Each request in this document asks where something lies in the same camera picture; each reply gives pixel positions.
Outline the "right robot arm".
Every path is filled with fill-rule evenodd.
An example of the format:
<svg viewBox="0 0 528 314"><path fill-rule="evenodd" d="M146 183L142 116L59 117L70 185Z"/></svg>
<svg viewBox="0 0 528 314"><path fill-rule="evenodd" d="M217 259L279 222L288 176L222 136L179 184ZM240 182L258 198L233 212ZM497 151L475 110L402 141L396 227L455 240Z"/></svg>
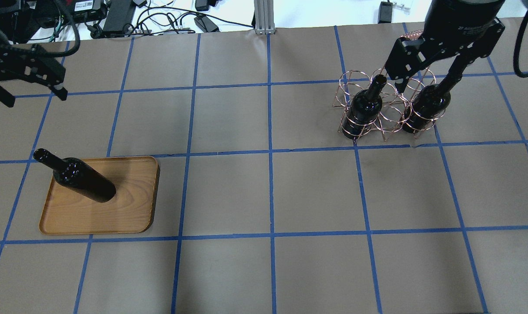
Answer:
<svg viewBox="0 0 528 314"><path fill-rule="evenodd" d="M505 26L497 18L502 0L434 0L420 31L397 38L384 69L398 94L421 70L434 62L453 58L447 79L461 80L465 68L487 58Z"/></svg>

